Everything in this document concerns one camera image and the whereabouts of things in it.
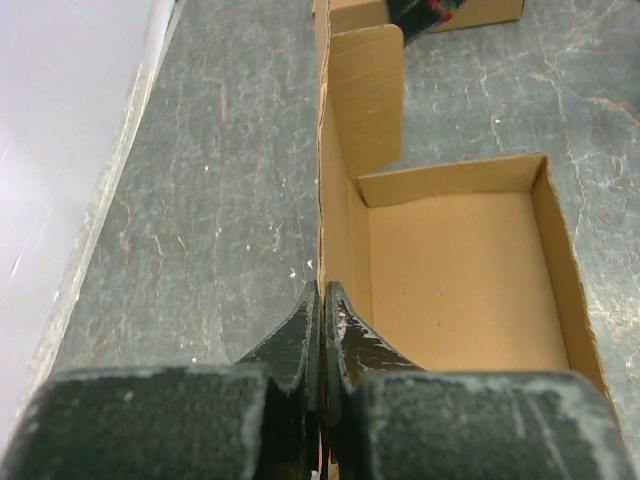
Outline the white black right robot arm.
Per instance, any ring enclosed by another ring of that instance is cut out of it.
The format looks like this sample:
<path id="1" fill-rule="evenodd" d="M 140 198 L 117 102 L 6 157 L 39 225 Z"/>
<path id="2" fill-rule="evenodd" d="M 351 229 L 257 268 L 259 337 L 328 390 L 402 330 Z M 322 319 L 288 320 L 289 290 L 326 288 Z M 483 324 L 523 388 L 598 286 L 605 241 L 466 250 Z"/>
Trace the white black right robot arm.
<path id="1" fill-rule="evenodd" d="M 389 22 L 399 27 L 404 45 L 448 22 L 464 0 L 386 0 Z"/>

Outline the brown cardboard box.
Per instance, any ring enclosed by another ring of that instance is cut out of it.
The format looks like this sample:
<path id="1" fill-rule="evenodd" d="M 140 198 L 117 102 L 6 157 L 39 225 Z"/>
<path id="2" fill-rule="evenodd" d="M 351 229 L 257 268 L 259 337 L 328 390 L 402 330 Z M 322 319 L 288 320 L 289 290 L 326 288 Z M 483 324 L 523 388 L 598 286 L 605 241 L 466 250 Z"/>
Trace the brown cardboard box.
<path id="1" fill-rule="evenodd" d="M 401 30 L 378 1 L 318 1 L 314 23 L 322 286 L 427 370 L 572 371 L 607 395 L 549 157 L 389 171 Z"/>

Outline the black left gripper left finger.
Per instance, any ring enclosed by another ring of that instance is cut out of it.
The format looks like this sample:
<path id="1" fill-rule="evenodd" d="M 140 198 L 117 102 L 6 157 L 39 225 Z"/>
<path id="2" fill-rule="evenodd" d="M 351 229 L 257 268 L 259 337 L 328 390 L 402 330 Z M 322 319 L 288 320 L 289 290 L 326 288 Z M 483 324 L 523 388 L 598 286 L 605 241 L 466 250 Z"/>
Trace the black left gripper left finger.
<path id="1" fill-rule="evenodd" d="M 314 479 L 318 287 L 230 365 L 51 376 L 14 436 L 18 479 Z"/>

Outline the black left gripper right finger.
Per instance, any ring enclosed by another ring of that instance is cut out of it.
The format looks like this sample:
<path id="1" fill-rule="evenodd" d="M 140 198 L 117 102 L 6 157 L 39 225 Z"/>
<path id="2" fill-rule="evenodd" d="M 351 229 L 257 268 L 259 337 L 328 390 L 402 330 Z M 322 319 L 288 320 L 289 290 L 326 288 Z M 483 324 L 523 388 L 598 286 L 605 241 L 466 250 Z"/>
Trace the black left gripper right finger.
<path id="1" fill-rule="evenodd" d="M 427 371 L 325 296 L 327 445 L 343 479 L 631 479 L 604 398 L 574 372 Z"/>

